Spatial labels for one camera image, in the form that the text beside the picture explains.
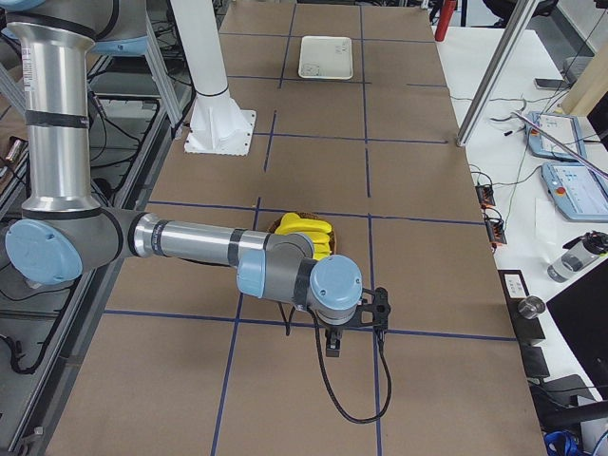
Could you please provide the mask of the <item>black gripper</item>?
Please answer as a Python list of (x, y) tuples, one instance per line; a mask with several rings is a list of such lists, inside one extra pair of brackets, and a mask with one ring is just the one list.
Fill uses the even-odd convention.
[(357, 326), (352, 322), (347, 322), (341, 325), (330, 324), (321, 321), (325, 331), (325, 355), (339, 357), (341, 351), (341, 339), (345, 330), (356, 329)]

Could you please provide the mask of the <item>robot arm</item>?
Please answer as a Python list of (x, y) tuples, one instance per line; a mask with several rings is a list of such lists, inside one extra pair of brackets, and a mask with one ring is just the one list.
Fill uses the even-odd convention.
[(3, 1), (1, 9), (24, 47), (38, 41), (124, 56), (147, 48), (144, 1)]
[(91, 194), (86, 56), (148, 47), (143, 1), (5, 1), (19, 39), (30, 197), (6, 235), (12, 265), (56, 285), (125, 257), (176, 257), (233, 267), (238, 289), (308, 313), (321, 354), (336, 356), (359, 323), (361, 273), (345, 256), (314, 258), (303, 234), (282, 236), (104, 208)]

